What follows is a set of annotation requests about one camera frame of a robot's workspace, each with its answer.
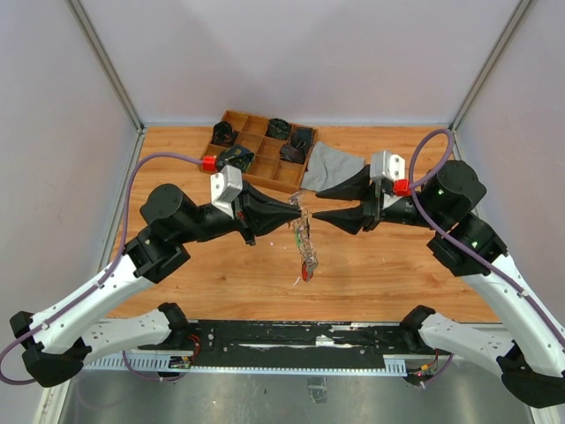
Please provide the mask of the grey folded cloth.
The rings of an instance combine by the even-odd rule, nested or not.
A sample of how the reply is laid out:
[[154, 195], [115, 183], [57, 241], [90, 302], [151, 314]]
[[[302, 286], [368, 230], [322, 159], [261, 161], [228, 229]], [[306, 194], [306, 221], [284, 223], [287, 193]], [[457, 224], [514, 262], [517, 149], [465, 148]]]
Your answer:
[[332, 148], [319, 141], [312, 149], [301, 188], [313, 192], [326, 190], [354, 176], [365, 166], [365, 159]]

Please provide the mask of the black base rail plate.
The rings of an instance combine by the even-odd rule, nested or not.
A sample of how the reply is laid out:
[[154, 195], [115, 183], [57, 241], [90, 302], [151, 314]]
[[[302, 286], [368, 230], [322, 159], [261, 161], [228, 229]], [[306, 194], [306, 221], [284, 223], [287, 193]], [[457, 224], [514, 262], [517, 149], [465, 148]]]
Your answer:
[[433, 357], [398, 324], [377, 322], [190, 321], [200, 341], [195, 364], [241, 370], [376, 370], [387, 355]]

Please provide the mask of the rolled green tie back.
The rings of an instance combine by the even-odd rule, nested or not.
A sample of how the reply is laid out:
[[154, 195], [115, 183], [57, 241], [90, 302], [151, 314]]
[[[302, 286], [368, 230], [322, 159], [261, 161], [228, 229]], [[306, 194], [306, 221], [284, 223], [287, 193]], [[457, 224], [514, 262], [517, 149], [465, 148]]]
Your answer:
[[281, 118], [271, 118], [267, 122], [266, 135], [277, 140], [287, 140], [291, 133], [292, 125]]

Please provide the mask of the rolled purple tie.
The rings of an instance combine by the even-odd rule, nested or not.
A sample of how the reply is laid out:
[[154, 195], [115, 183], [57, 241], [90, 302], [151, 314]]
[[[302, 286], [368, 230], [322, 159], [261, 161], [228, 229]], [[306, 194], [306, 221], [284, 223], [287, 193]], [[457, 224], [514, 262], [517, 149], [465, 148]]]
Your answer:
[[291, 145], [290, 143], [286, 143], [282, 145], [279, 150], [279, 156], [281, 161], [303, 164], [306, 157], [305, 145]]

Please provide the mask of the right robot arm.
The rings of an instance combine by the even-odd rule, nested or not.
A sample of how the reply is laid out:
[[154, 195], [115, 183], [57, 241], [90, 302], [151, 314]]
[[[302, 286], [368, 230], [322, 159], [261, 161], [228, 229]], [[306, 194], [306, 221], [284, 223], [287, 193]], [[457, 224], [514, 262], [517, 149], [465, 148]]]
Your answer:
[[529, 406], [563, 404], [564, 328], [539, 304], [492, 226], [473, 214], [486, 187], [471, 166], [458, 160], [446, 161], [427, 177], [423, 187], [408, 196], [406, 182], [387, 181], [365, 166], [316, 194], [358, 201], [358, 206], [313, 216], [352, 235], [382, 222], [433, 229], [427, 244], [433, 257], [480, 295], [510, 337], [488, 336], [430, 307], [417, 306], [400, 323], [402, 347], [411, 353], [430, 348], [463, 357], [493, 373]]

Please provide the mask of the rolled dark tie back left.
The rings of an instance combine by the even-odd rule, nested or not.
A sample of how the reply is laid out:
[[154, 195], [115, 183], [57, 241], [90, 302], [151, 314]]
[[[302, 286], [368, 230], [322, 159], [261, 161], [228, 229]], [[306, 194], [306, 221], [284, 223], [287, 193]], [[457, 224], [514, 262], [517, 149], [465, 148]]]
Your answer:
[[229, 148], [234, 145], [238, 136], [233, 126], [227, 121], [221, 121], [214, 125], [211, 144], [223, 148]]

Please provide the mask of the rolled dark tie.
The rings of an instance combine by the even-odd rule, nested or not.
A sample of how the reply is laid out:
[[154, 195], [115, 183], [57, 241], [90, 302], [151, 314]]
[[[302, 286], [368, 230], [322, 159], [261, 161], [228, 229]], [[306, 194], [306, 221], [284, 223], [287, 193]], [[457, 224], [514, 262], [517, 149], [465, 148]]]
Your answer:
[[297, 126], [290, 136], [290, 145], [306, 154], [313, 144], [314, 130], [311, 127]]
[[227, 121], [221, 121], [214, 125], [211, 144], [223, 148], [229, 148], [234, 145], [238, 136], [233, 126]]

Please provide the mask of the blue patterned tie front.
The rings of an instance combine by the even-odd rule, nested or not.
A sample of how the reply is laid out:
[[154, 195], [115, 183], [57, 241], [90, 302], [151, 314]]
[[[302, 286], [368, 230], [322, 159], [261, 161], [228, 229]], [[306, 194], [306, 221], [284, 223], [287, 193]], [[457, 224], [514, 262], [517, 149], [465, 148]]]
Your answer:
[[246, 173], [251, 167], [255, 154], [241, 145], [233, 145], [222, 151], [216, 158], [215, 167], [218, 171], [229, 165]]

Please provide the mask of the wooden divided tray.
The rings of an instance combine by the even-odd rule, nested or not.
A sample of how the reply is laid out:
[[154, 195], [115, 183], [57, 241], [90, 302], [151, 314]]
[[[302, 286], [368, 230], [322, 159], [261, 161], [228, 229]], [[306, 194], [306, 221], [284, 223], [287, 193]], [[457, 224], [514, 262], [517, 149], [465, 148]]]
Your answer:
[[[249, 168], [243, 178], [254, 186], [273, 189], [283, 193], [294, 193], [301, 188], [313, 146], [319, 139], [315, 127], [289, 121], [290, 133], [286, 140], [278, 140], [267, 134], [271, 117], [253, 115], [246, 112], [226, 110], [221, 122], [230, 124], [234, 145], [240, 145], [254, 153]], [[290, 142], [298, 130], [308, 130], [312, 134], [310, 146], [303, 163], [291, 163], [280, 157], [280, 149]]]

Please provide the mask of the red key tag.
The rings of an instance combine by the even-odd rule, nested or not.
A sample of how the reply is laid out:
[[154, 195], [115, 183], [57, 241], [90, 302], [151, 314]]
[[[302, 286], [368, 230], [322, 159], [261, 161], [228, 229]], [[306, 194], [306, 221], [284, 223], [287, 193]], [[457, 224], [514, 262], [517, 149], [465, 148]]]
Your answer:
[[316, 263], [302, 263], [301, 278], [304, 282], [309, 282], [313, 278], [314, 270], [317, 268]]

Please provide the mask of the rolled dark tie right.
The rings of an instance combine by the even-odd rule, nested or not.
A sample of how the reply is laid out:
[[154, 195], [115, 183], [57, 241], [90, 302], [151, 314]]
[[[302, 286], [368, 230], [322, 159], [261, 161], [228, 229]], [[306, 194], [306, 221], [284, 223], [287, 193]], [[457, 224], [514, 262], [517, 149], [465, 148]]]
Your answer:
[[290, 136], [290, 145], [306, 154], [313, 144], [314, 130], [311, 127], [297, 126]]

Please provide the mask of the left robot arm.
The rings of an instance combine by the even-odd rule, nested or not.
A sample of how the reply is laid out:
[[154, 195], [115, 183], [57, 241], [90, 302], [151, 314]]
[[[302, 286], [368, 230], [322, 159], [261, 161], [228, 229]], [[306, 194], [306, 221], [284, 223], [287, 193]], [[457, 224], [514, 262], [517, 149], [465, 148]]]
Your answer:
[[252, 246], [257, 237], [301, 216], [298, 206], [270, 198], [248, 183], [228, 189], [222, 204], [198, 206], [176, 185], [156, 187], [140, 209], [146, 227], [105, 270], [53, 307], [15, 314], [10, 325], [24, 348], [22, 360], [33, 382], [56, 386], [85, 365], [132, 348], [183, 347], [190, 324], [175, 303], [130, 319], [103, 318], [189, 261], [185, 244], [237, 232]]

